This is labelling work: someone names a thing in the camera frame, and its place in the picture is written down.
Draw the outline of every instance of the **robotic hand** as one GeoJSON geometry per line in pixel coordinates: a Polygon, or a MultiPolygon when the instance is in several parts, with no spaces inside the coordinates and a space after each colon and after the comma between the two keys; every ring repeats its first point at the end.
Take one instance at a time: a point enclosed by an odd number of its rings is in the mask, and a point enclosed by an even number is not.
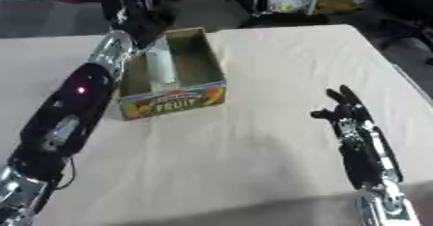
{"type": "Polygon", "coordinates": [[[0,225],[31,225],[68,162],[74,170],[72,156],[100,120],[133,51],[129,34],[110,32],[30,119],[0,170],[0,225]]]}
{"type": "Polygon", "coordinates": [[[411,202],[398,186],[400,168],[382,131],[358,97],[345,85],[327,90],[336,100],[334,111],[314,111],[315,119],[328,120],[341,143],[339,151],[347,176],[362,194],[357,199],[364,226],[419,226],[411,202]]]}

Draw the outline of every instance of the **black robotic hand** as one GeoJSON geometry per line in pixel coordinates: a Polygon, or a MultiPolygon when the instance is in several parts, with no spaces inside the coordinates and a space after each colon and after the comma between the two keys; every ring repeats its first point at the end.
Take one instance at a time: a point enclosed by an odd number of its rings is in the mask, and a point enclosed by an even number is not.
{"type": "Polygon", "coordinates": [[[339,92],[328,89],[327,95],[337,102],[334,111],[313,111],[311,117],[331,123],[341,143],[339,151],[352,186],[356,190],[364,185],[375,186],[384,176],[396,183],[402,182],[403,176],[389,143],[355,93],[341,85],[339,92]]]}

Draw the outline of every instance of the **fruit box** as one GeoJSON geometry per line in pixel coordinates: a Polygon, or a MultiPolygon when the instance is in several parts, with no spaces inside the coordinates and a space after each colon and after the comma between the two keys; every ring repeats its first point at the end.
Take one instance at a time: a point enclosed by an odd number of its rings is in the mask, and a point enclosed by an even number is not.
{"type": "Polygon", "coordinates": [[[127,120],[224,102],[226,82],[202,28],[167,31],[178,90],[151,90],[146,56],[128,61],[120,84],[120,107],[127,120]]]}

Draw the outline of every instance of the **table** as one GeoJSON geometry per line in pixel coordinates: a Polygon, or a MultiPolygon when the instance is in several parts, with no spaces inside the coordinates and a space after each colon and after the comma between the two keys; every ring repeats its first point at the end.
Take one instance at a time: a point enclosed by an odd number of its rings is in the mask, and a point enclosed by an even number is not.
{"type": "MultiPolygon", "coordinates": [[[[113,101],[75,158],[76,181],[55,193],[35,225],[143,225],[350,192],[331,127],[309,117],[333,106],[325,89],[340,84],[369,108],[405,184],[433,180],[432,106],[355,28],[224,30],[208,37],[227,77],[227,102],[124,122],[113,101]]],[[[0,160],[99,40],[0,40],[0,160]]],[[[340,225],[311,216],[297,225],[340,225]]]]}

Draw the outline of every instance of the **wire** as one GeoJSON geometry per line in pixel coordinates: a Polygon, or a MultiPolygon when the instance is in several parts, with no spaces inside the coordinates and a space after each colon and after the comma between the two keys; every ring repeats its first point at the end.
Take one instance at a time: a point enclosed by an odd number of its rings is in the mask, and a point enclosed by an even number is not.
{"type": "Polygon", "coordinates": [[[71,169],[72,169],[72,175],[71,175],[71,178],[68,180],[67,183],[57,186],[54,190],[62,190],[62,189],[65,189],[65,188],[67,188],[68,186],[70,186],[70,185],[73,183],[73,181],[75,181],[75,177],[76,177],[76,168],[75,168],[75,162],[73,161],[73,157],[71,157],[71,161],[70,161],[70,163],[71,163],[71,169]]]}

